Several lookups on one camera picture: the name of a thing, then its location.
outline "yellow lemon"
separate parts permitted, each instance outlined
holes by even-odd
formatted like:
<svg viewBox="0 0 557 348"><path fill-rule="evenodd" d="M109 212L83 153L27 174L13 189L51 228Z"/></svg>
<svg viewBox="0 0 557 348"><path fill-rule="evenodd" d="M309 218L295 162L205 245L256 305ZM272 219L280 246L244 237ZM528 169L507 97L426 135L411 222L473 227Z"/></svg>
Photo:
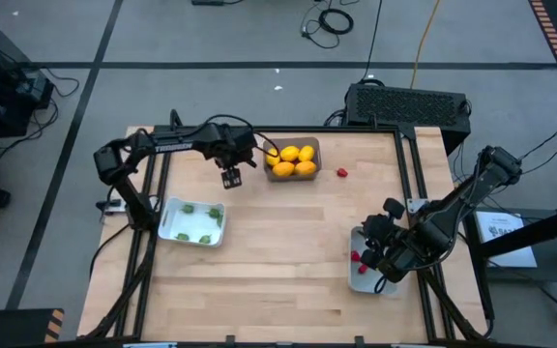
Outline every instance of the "yellow lemon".
<svg viewBox="0 0 557 348"><path fill-rule="evenodd" d="M277 149L272 148L268 150L268 154L275 155L275 157L266 155L266 162L268 162L268 164L270 164L271 166L275 166L280 163L279 151L277 151Z"/></svg>
<svg viewBox="0 0 557 348"><path fill-rule="evenodd" d="M287 146L280 151L280 157L282 160L292 161L298 158L300 150L295 146Z"/></svg>
<svg viewBox="0 0 557 348"><path fill-rule="evenodd" d="M297 175L308 175L314 173L317 166L310 160L306 160L298 163L294 169Z"/></svg>
<svg viewBox="0 0 557 348"><path fill-rule="evenodd" d="M281 162L272 168L272 172L280 177L290 176L294 172L294 167L292 162Z"/></svg>
<svg viewBox="0 0 557 348"><path fill-rule="evenodd" d="M300 161L312 160L313 155L315 155L315 150L313 150L312 146L307 145L304 148L300 149L300 154L298 155L298 160L300 160Z"/></svg>

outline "white tray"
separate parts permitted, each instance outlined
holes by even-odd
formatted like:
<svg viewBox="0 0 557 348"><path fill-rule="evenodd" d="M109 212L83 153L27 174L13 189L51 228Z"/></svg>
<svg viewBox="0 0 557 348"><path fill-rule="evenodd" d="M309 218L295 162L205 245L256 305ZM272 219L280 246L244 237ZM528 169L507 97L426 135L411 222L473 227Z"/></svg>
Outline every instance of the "white tray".
<svg viewBox="0 0 557 348"><path fill-rule="evenodd" d="M187 204L194 207L194 211L190 214L182 211L182 208ZM208 212L212 208L220 210L222 214L220 225L215 218L208 216ZM225 221L224 206L220 203L187 202L176 197L170 197L162 212L159 237L187 245L218 247L222 243ZM189 235L189 240L178 240L177 236L180 233ZM210 244L199 243L201 237L208 235L210 236Z"/></svg>
<svg viewBox="0 0 557 348"><path fill-rule="evenodd" d="M348 283L349 287L354 291L375 294L375 283L382 274L372 269L367 269L363 275L359 274L358 268L362 264L360 262L352 262L351 257L349 257L352 250L358 251L359 255L362 255L363 251L366 250L365 237L358 233L362 230L362 227L354 227L350 234L349 251L347 252L347 267L349 269ZM396 284L387 281L384 290L378 295L390 295L394 292L396 292Z"/></svg>

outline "concrete floor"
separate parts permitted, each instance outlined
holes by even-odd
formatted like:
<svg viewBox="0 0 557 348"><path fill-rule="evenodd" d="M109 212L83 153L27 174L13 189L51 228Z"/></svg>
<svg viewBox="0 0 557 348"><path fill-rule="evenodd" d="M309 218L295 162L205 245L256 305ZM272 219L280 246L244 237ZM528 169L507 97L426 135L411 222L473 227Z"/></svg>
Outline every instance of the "concrete floor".
<svg viewBox="0 0 557 348"><path fill-rule="evenodd" d="M94 203L106 194L91 155L127 126L165 124L173 107L187 125L216 113L240 115L256 125L321 125L341 107L349 83L363 73L339 69L341 62L366 61L377 2L361 1L346 9L356 26L333 50L300 37L299 25L310 3L248 0L207 8L193 7L188 0L1 0L0 28L34 61L70 62L67 67L77 69L55 72L78 78L81 87L69 98L56 98L60 119L41 139L18 146L0 160L0 187L13 194L11 206L0 211L0 309L13 290L47 190L58 188L19 307L65 308L63 338L74 338L101 233ZM411 70L390 68L414 60L433 4L384 1L372 59L390 63L388 69L370 73L389 86L409 85ZM109 38L103 34L110 15L117 20ZM319 34L317 39L332 37ZM101 41L107 44L103 55L97 54ZM238 69L226 64L212 69L174 65L152 70L132 64L99 69L100 61L92 64L96 58L242 64ZM555 62L526 0L443 0L421 61L492 64L487 70L468 64L456 64L454 70L424 66L417 76L416 88L461 92L472 101L466 171L486 144L522 154L557 130L557 70L518 70L504 64ZM275 63L251 69L251 62ZM299 69L277 71L273 64L281 67L280 62L296 62ZM321 69L320 62L333 68ZM65 82L58 85L69 88ZM69 130L79 122L58 186L52 181L55 166ZM525 167L546 160L556 149L557 141L552 141L528 158ZM496 199L507 207L557 208L557 158ZM549 286L557 294L557 284ZM536 288L492 283L490 289L497 316L494 338L557 347L557 307Z"/></svg>

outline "wooden tabletop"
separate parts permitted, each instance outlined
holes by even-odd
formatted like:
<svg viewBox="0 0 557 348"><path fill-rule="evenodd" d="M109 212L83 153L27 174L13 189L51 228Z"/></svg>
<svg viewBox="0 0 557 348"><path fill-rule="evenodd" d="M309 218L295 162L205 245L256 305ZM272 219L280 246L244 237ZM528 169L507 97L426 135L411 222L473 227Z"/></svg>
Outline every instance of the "wooden tabletop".
<svg viewBox="0 0 557 348"><path fill-rule="evenodd" d="M220 171L196 152L171 157L166 197L220 202L226 207L219 248L159 240L150 286L144 340L240 342L426 342L415 273L390 296L355 293L347 285L348 238L367 215L382 213L386 198L403 201L394 138L382 133L270 133L315 136L324 169L313 182L269 183L255 153L256 169L240 165L243 185L222 188ZM453 182L438 129L417 129L429 198L441 198ZM413 192L416 184L405 145ZM138 188L145 162L132 177ZM154 188L161 159L157 160ZM349 172L341 179L337 168ZM102 242L126 224L105 221ZM400 222L406 225L405 218ZM91 331L122 290L132 233L99 256L78 333ZM458 243L442 264L449 294L477 331L486 330L467 246ZM436 330L443 336L434 296ZM127 333L132 332L136 297Z"/></svg>

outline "yellow cable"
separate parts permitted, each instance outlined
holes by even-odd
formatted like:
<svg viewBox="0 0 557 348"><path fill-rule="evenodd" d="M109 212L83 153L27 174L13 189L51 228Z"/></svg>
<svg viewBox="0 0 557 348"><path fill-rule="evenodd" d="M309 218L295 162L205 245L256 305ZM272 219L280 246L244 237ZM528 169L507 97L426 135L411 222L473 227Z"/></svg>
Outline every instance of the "yellow cable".
<svg viewBox="0 0 557 348"><path fill-rule="evenodd" d="M416 80L416 72L418 71L418 60L421 58L421 50L423 49L423 44L425 43L426 33L429 32L429 27L431 26L431 22L435 17L435 12L437 11L438 5L440 5L440 1L441 0L435 1L433 12L431 12L431 16L429 17L429 22L426 24L425 32L423 33L423 37L421 38L421 44L418 45L418 53L416 53L416 61L414 62L414 71L412 72L412 82L410 83L410 89L414 87L414 80Z"/></svg>

